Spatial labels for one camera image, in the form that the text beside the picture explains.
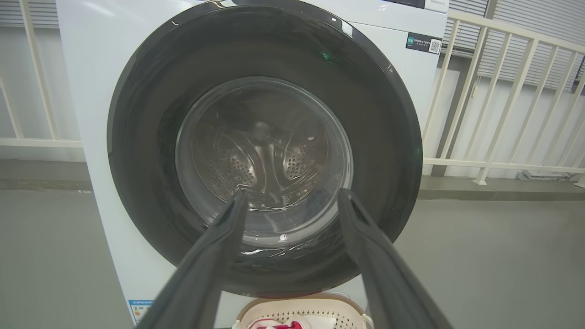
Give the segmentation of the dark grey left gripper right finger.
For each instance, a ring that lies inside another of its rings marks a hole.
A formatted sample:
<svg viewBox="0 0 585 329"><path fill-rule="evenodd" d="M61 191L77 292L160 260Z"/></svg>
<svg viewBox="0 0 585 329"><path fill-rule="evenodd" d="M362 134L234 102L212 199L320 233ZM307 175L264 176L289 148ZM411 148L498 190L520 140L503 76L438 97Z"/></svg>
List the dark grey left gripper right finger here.
<svg viewBox="0 0 585 329"><path fill-rule="evenodd" d="M339 190L338 212L347 254L363 277L374 328L450 329L451 323L351 190Z"/></svg>

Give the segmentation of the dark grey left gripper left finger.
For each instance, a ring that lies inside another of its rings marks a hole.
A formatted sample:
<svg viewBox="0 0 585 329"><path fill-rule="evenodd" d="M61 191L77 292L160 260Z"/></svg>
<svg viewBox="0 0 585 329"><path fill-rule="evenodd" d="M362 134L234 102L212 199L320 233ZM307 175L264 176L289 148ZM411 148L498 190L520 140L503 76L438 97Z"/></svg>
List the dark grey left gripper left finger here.
<svg viewBox="0 0 585 329"><path fill-rule="evenodd" d="M181 261L139 329L213 328L226 272L240 252L247 210L247 192L236 192Z"/></svg>

